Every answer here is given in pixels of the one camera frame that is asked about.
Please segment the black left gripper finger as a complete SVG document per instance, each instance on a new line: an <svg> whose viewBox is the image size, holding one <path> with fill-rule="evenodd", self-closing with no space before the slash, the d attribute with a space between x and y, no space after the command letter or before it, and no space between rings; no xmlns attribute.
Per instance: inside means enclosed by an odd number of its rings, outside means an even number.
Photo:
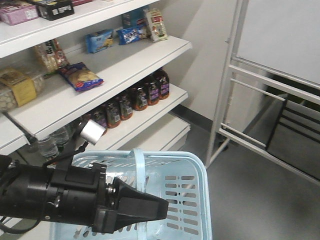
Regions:
<svg viewBox="0 0 320 240"><path fill-rule="evenodd" d="M141 192L114 178L116 188L115 209L120 214L146 217L147 222L167 218L169 202L158 196Z"/></svg>
<svg viewBox="0 0 320 240"><path fill-rule="evenodd" d="M137 215L118 213L116 210L98 208L95 213L92 231L96 233L113 234L115 231L140 222L146 222L147 218Z"/></svg>

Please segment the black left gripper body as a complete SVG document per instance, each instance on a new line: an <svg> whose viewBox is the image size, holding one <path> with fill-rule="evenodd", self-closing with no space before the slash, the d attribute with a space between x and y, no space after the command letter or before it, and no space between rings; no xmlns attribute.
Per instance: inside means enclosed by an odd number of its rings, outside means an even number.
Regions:
<svg viewBox="0 0 320 240"><path fill-rule="evenodd" d="M106 184L107 166L57 167L46 193L46 219L75 225L114 225L117 212Z"/></svg>

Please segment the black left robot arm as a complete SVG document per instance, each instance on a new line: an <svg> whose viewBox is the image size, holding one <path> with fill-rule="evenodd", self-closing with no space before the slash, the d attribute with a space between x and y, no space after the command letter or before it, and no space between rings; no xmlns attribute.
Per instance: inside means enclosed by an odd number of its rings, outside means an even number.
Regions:
<svg viewBox="0 0 320 240"><path fill-rule="evenodd" d="M138 191L119 178L106 182L105 164L55 168L20 164L0 157L0 214L91 227L112 234L135 223L163 220L168 202Z"/></svg>

